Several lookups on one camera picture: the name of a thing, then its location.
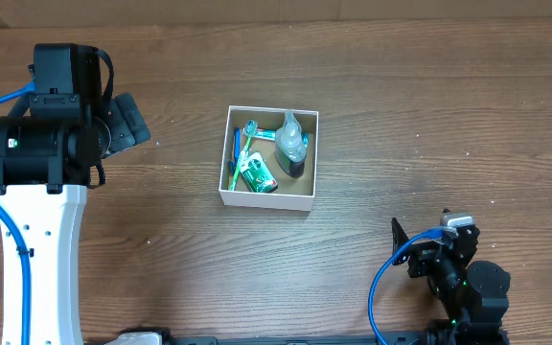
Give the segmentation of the green white toothbrush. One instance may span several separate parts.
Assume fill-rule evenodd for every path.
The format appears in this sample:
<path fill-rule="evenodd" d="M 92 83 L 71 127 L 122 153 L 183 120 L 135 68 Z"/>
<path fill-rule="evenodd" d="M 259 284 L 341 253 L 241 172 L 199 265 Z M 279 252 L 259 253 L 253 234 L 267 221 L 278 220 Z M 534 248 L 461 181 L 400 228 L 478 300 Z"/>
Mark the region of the green white toothbrush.
<path fill-rule="evenodd" d="M 246 136 L 246 141 L 241 149 L 239 158 L 237 160 L 236 168 L 233 172 L 232 180 L 229 183 L 229 186 L 228 186 L 229 191 L 234 191 L 236 189 L 236 186 L 239 180 L 244 182 L 249 192 L 252 191 L 251 187 L 249 186 L 248 182 L 246 181 L 245 177 L 242 174 L 242 165 L 249 160 L 252 154 L 254 154 L 252 144 L 256 138 L 258 128 L 259 128 L 259 125 L 257 121 L 249 120 L 242 131 Z"/>

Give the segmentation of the green Dettol soap bar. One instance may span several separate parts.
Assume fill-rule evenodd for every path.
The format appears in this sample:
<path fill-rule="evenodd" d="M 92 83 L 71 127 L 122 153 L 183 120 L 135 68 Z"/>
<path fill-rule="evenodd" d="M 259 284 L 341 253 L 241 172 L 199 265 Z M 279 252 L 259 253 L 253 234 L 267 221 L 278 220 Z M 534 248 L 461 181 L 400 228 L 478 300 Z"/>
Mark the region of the green Dettol soap bar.
<path fill-rule="evenodd" d="M 253 152 L 243 158 L 240 175 L 246 187 L 253 193 L 269 194 L 278 188 L 277 180 L 259 152 Z"/>

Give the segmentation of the foam soap pump bottle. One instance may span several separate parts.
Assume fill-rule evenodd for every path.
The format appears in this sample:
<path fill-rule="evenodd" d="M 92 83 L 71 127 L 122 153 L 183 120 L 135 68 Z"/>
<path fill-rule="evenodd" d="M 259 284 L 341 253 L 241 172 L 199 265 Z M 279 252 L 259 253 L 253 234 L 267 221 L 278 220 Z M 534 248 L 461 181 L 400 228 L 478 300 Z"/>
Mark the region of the foam soap pump bottle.
<path fill-rule="evenodd" d="M 276 130 L 275 157 L 290 177 L 298 178 L 304 173 L 307 147 L 301 125 L 291 110 L 286 111 L 283 125 Z"/>

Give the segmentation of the Colgate toothpaste tube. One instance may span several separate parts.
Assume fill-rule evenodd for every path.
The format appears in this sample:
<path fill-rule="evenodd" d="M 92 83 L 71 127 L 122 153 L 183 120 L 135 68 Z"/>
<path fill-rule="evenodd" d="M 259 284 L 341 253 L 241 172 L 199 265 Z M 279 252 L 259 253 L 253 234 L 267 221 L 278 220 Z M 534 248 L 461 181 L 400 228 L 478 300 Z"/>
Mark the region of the Colgate toothpaste tube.
<path fill-rule="evenodd" d="M 301 132 L 299 129 L 293 129 L 292 127 L 290 129 L 278 130 L 256 128 L 253 136 L 263 140 L 278 142 L 286 148 L 295 148 L 300 145 L 306 148 L 310 140 L 307 133 Z"/>

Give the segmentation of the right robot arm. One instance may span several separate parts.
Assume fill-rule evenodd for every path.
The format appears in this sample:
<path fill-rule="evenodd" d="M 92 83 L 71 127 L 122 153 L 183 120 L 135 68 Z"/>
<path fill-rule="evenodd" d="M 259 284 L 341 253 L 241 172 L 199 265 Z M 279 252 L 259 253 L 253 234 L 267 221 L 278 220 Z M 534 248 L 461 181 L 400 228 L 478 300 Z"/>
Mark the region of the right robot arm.
<path fill-rule="evenodd" d="M 395 342 L 507 344 L 501 325 L 509 308 L 510 274 L 493 262 L 472 259 L 480 230 L 471 215 L 444 213 L 440 225 L 444 237 L 411 244 L 395 264 L 407 264 L 411 278 L 427 278 L 430 292 L 440 300 L 447 317 L 432 320 L 425 331 Z"/>

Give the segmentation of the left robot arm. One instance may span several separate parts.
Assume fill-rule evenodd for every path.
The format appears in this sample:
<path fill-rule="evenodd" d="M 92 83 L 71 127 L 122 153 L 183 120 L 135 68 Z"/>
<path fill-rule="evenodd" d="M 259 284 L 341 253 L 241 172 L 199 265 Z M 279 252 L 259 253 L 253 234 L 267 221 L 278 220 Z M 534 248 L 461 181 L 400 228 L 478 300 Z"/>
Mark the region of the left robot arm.
<path fill-rule="evenodd" d="M 148 141 L 128 93 L 91 116 L 60 115 L 77 97 L 55 95 L 55 116 L 37 118 L 39 95 L 16 92 L 0 117 L 0 228 L 5 344 L 81 344 L 79 243 L 91 172 L 103 158 Z"/>

